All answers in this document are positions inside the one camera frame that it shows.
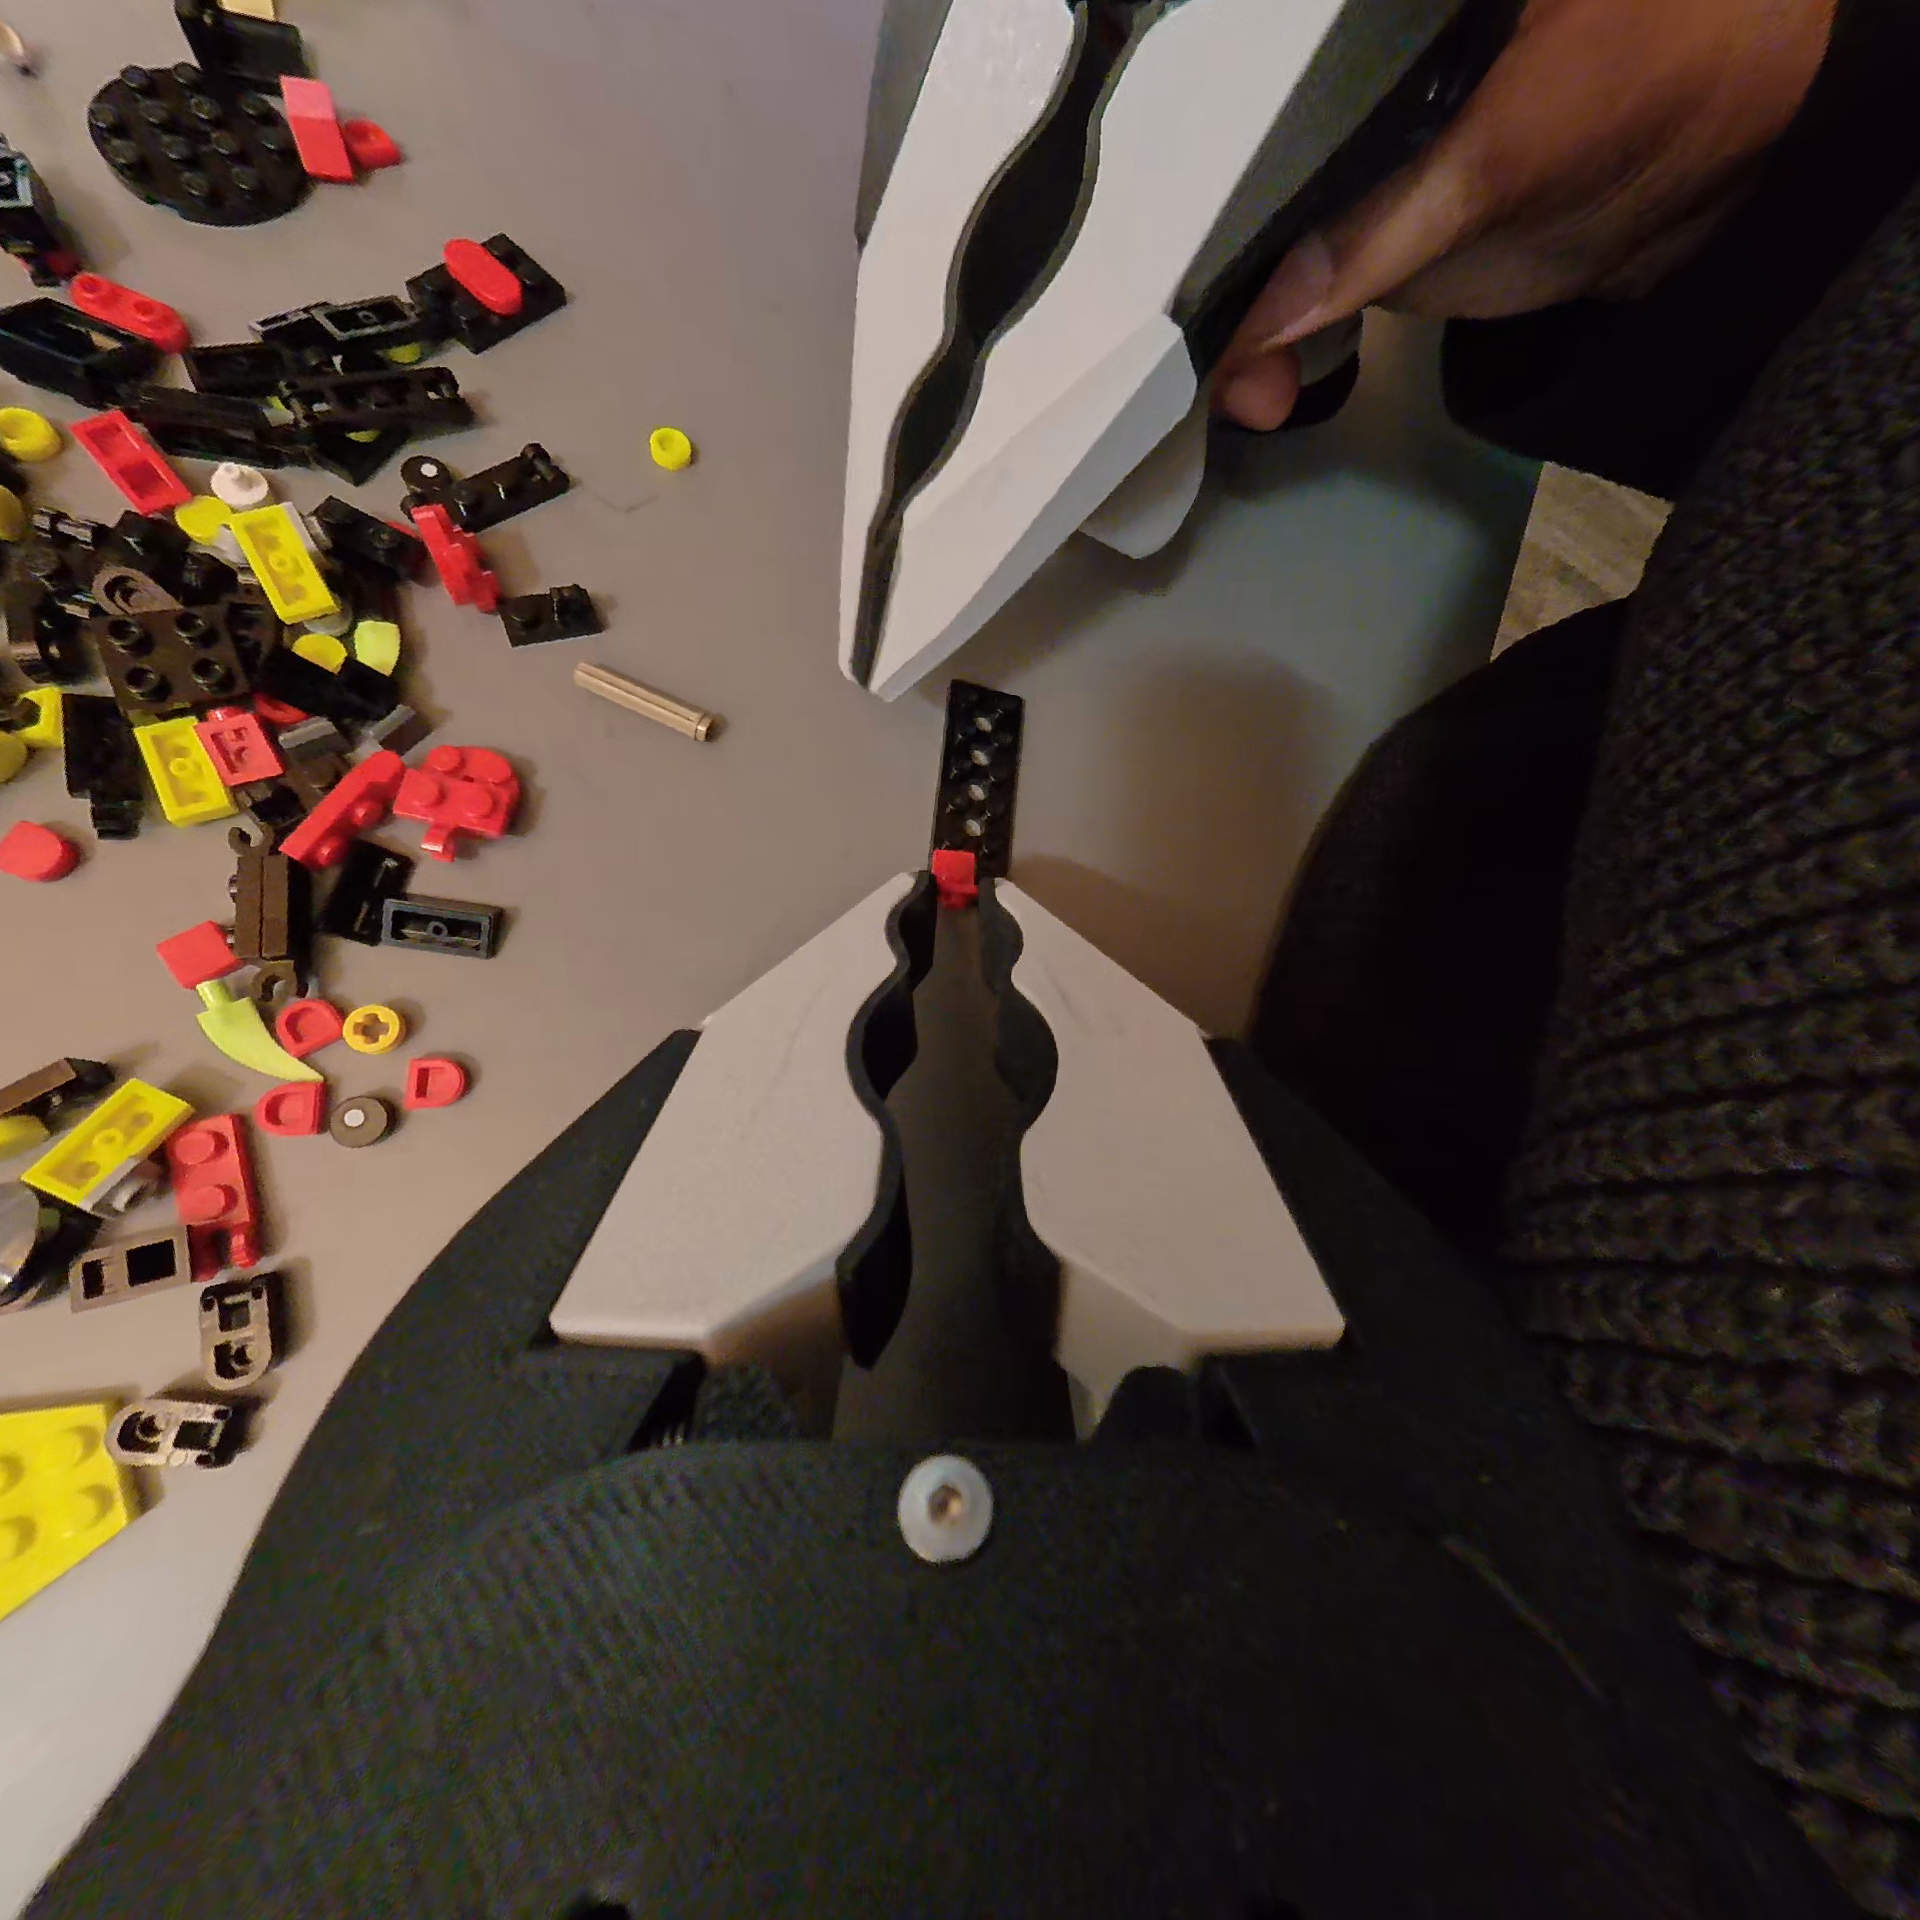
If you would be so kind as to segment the pile of loose lego pieces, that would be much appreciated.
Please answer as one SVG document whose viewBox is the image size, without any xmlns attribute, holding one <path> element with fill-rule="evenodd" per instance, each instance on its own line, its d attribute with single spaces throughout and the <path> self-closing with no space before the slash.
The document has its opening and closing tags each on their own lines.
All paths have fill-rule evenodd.
<svg viewBox="0 0 1920 1920">
<path fill-rule="evenodd" d="M 85 410 L 5 407 L 5 781 L 55 754 L 100 844 L 151 818 L 227 831 L 228 919 L 155 953 L 207 1044 L 267 1082 L 252 1118 L 71 1054 L 5 1083 L 5 1161 L 29 1159 L 5 1177 L 5 1310 L 191 1287 L 211 1396 L 126 1404 L 105 1444 L 131 1470 L 212 1470 L 281 1356 L 254 1133 L 372 1145 L 468 1090 L 460 1060 L 414 1057 L 400 1101 L 336 1097 L 316 1054 L 408 1026 L 312 986 L 326 945 L 495 953 L 501 907 L 421 895 L 372 837 L 411 822 L 451 862 L 521 804 L 510 757 L 435 741 L 407 700 L 396 612 L 435 582 L 515 646 L 604 630 L 575 582 L 507 595 L 483 543 L 569 491 L 552 452 L 462 471 L 439 451 L 476 423 L 448 353 L 504 345 L 569 290 L 503 230 L 452 236 L 396 292 L 200 342 L 176 305 L 88 269 L 9 139 L 5 258 L 39 289 L 5 305 L 5 375 Z"/>
</svg>

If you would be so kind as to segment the large yellow lego plate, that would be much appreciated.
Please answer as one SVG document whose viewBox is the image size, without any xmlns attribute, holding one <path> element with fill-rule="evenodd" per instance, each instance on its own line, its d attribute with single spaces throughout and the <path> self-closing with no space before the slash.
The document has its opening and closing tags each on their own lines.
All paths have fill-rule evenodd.
<svg viewBox="0 0 1920 1920">
<path fill-rule="evenodd" d="M 140 1515 L 132 1470 L 105 1437 L 116 1398 L 1 1414 L 1 1618 L 108 1545 Z"/>
</svg>

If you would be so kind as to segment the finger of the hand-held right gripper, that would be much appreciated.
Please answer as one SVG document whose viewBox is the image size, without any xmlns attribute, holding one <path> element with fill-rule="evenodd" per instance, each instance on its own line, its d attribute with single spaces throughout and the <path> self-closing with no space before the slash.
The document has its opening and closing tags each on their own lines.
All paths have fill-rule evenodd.
<svg viewBox="0 0 1920 1920">
<path fill-rule="evenodd" d="M 1083 41 L 967 239 L 948 441 L 902 506 L 880 685 L 919 685 L 1076 532 L 1148 556 L 1205 468 L 1225 345 L 1185 269 L 1347 3 L 1076 4 Z"/>
<path fill-rule="evenodd" d="M 967 393 L 963 258 L 1083 41 L 1076 4 L 889 4 L 862 165 L 839 571 L 846 676 L 877 690 L 901 521 Z"/>
</svg>

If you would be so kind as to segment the person's right forearm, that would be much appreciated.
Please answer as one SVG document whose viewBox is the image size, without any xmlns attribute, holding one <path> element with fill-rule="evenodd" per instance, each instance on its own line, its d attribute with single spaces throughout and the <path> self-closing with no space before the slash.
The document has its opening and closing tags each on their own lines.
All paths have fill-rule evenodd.
<svg viewBox="0 0 1920 1920">
<path fill-rule="evenodd" d="M 1787 131 L 1704 237 L 1629 295 L 1453 321 L 1456 425 L 1668 501 L 1789 335 L 1916 193 L 1918 4 L 1840 3 Z"/>
</svg>

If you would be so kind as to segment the black knit sweater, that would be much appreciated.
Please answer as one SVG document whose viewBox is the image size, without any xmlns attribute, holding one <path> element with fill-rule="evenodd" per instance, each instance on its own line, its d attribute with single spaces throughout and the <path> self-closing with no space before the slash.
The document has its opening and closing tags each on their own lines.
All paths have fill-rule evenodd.
<svg viewBox="0 0 1920 1920">
<path fill-rule="evenodd" d="M 1632 601 L 1503 1211 L 1723 1729 L 1857 1916 L 1916 1916 L 1916 219 Z"/>
</svg>

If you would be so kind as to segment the black round lego plate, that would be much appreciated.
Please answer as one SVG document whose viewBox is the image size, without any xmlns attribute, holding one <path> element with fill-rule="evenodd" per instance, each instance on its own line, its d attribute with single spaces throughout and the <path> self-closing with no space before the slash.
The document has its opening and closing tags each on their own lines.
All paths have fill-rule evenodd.
<svg viewBox="0 0 1920 1920">
<path fill-rule="evenodd" d="M 190 225 L 264 225 L 312 186 L 279 98 L 191 61 L 124 66 L 88 100 L 86 133 L 135 198 Z"/>
</svg>

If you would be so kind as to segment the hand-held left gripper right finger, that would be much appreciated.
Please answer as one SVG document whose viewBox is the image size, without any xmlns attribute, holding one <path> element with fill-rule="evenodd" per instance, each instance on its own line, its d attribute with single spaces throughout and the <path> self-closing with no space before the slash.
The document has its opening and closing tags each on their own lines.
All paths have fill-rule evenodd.
<svg viewBox="0 0 1920 1920">
<path fill-rule="evenodd" d="M 981 890 L 1014 1101 L 1001 1246 L 1091 1435 L 1127 1377 L 1327 1351 L 1347 1316 L 1208 1036 L 1007 881 Z"/>
</svg>

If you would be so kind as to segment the black lego plate with holes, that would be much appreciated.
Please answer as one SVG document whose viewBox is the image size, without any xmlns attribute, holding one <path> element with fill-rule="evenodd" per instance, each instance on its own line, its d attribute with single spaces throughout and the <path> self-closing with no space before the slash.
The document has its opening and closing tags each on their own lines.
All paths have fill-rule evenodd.
<svg viewBox="0 0 1920 1920">
<path fill-rule="evenodd" d="M 967 678 L 948 684 L 931 852 L 967 851 L 977 877 L 1007 877 L 1021 746 L 1021 697 Z"/>
</svg>

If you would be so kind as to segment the tan lego axle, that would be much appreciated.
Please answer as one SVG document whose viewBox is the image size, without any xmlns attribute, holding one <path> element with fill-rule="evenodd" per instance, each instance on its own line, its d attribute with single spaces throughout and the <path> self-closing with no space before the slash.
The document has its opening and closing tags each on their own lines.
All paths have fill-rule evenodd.
<svg viewBox="0 0 1920 1920">
<path fill-rule="evenodd" d="M 572 667 L 572 684 L 600 703 L 696 742 L 716 741 L 724 726 L 723 715 L 716 710 L 625 678 L 599 662 L 575 662 Z"/>
</svg>

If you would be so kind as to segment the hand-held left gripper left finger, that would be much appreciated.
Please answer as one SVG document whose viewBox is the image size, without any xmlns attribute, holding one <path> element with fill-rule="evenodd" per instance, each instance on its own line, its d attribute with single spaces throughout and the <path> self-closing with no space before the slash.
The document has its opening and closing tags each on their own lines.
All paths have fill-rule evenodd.
<svg viewBox="0 0 1920 1920">
<path fill-rule="evenodd" d="M 548 1316 L 556 1337 L 873 1366 L 911 1249 L 889 1095 L 919 1052 L 931 874 L 886 881 L 711 1013 Z"/>
</svg>

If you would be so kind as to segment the person's right hand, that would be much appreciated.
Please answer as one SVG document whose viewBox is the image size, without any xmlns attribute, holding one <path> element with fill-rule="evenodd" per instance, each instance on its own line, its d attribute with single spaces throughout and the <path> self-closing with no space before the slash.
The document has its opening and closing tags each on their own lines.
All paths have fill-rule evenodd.
<svg viewBox="0 0 1920 1920">
<path fill-rule="evenodd" d="M 1302 342 L 1368 307 L 1510 321 L 1691 251 L 1807 97 L 1835 3 L 1532 3 L 1447 131 L 1311 229 L 1248 307 L 1215 414 L 1279 428 Z"/>
</svg>

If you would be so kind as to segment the person's dark trouser leg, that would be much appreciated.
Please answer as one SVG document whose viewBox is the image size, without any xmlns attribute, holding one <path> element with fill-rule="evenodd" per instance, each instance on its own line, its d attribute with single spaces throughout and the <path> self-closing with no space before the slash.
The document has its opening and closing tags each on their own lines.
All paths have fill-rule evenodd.
<svg viewBox="0 0 1920 1920">
<path fill-rule="evenodd" d="M 1405 714 L 1288 890 L 1249 1050 L 1439 1234 L 1497 1249 L 1627 601 L 1580 610 Z"/>
</svg>

